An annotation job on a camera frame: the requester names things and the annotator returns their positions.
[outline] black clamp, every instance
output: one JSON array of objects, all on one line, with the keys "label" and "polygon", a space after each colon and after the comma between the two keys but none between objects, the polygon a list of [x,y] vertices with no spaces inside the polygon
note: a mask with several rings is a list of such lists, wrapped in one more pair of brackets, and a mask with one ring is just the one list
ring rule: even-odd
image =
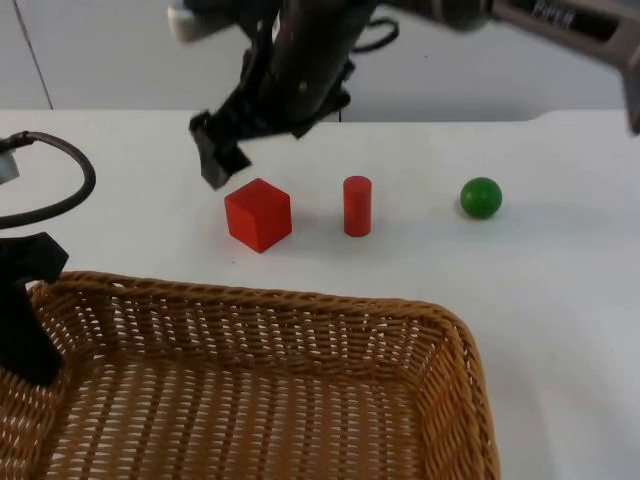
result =
[{"label": "black clamp", "polygon": [[55,282],[68,259],[46,233],[0,239],[0,367],[34,385],[51,385],[63,361],[33,311],[27,283]]}]

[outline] basket weave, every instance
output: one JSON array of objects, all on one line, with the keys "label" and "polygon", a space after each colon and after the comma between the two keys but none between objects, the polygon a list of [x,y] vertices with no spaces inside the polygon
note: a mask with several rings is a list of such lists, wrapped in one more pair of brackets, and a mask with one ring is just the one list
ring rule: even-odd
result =
[{"label": "basket weave", "polygon": [[65,274],[0,369],[0,478],[497,479],[473,338],[426,303]]}]

